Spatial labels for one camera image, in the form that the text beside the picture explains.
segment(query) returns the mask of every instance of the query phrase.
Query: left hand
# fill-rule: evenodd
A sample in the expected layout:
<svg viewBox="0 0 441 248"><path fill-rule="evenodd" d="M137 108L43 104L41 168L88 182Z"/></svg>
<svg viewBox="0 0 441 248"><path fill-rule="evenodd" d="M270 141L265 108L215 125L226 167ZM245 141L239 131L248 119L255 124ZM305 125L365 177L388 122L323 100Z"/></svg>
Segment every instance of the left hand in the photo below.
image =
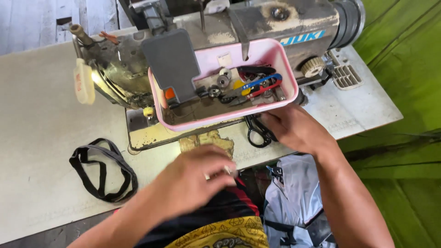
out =
<svg viewBox="0 0 441 248"><path fill-rule="evenodd" d="M147 188L161 201L165 217L173 218L207 204L223 188L236 186L233 174L223 173L225 166L236 170L236 163L223 149L214 145L196 147L181 153Z"/></svg>

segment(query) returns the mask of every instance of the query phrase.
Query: juki logo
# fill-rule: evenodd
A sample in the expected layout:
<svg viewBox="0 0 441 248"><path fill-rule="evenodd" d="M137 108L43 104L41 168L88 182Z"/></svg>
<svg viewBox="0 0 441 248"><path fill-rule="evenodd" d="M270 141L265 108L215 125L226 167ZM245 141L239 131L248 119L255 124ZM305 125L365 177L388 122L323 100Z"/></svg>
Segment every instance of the juki logo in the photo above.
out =
<svg viewBox="0 0 441 248"><path fill-rule="evenodd" d="M322 31L312 32L309 34L301 34L294 37L281 39L280 44L285 46L285 45L292 45L295 43L301 43L304 41L312 41L312 40L320 39L321 37L323 37L325 32L326 30L322 30Z"/></svg>

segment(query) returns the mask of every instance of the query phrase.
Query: pink plastic tray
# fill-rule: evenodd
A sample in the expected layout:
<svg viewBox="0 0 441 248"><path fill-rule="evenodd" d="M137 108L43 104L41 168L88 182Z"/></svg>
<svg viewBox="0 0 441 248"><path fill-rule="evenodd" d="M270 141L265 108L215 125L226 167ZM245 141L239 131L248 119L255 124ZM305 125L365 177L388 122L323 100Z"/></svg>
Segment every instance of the pink plastic tray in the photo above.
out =
<svg viewBox="0 0 441 248"><path fill-rule="evenodd" d="M201 120L194 120L177 125L170 125L164 122L162 109L167 107L164 92L161 90L153 78L153 74L149 69L150 85L152 87L155 108L159 122L172 131L184 131L187 129L198 128L204 125L229 120L245 115L264 112L266 110L279 108L294 101L299 92L299 86L289 65L283 46L274 39L261 39L250 42L250 50L248 52L249 59L242 60L242 45L240 43L219 46L204 50L195 51L198 60L201 75L194 81L206 78L213 74L213 71L219 71L221 67L235 68L244 65L271 64L283 77L282 87L286 100L273 102L270 104L259 104L246 109L233 111Z"/></svg>

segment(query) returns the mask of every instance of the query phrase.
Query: black fabric strap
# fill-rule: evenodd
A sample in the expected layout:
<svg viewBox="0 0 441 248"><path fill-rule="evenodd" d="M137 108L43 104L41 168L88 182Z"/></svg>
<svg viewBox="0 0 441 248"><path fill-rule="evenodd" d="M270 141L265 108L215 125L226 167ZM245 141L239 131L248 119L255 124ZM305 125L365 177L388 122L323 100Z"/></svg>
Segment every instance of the black fabric strap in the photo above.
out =
<svg viewBox="0 0 441 248"><path fill-rule="evenodd" d="M280 245L291 245L291 244L296 244L297 242L295 241L295 238L293 236L293 232L294 232L294 226L293 225L287 225L287 224L282 224L282 223L278 223L278 222L272 222L272 221L268 221L265 220L265 225L274 228L277 231L281 231L287 234L287 238L280 238Z"/></svg>
<svg viewBox="0 0 441 248"><path fill-rule="evenodd" d="M110 150L97 145L98 143L103 141L105 141L109 145ZM117 193L108 193L107 195L105 195L104 189L105 189L106 175L107 175L106 164L101 161L89 160L88 158L89 150L96 150L101 152L106 157L114 160L121 167L121 173L124 176L124 182ZM124 161L123 156L121 155L116 145L108 139L98 138L86 146L78 147L72 154L72 157L69 159L69 162L71 163L72 167L77 171L86 190L96 198L101 199L103 201L109 203L123 201L134 195L138 189L138 179L136 177L135 172ZM96 189L93 186L92 182L90 181L89 177L84 171L82 163L83 164L98 163L100 165L100 186L98 189ZM132 182L132 190L130 190L125 196L121 197L123 193L129 188L130 181Z"/></svg>

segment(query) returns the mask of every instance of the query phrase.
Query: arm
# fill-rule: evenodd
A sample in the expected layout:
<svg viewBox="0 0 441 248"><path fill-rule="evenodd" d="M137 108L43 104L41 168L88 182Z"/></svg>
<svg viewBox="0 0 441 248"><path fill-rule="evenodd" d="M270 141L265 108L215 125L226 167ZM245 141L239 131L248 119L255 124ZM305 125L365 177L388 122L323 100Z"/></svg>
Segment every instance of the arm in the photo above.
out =
<svg viewBox="0 0 441 248"><path fill-rule="evenodd" d="M236 165L224 150L201 146L180 154L123 208L81 235L68 248L132 248L155 226L205 205L234 178L222 172ZM216 177L207 180L206 175Z"/></svg>
<svg viewBox="0 0 441 248"><path fill-rule="evenodd" d="M394 247L374 199L323 126L298 105L270 110L262 120L282 144L314 157L323 208L339 247Z"/></svg>

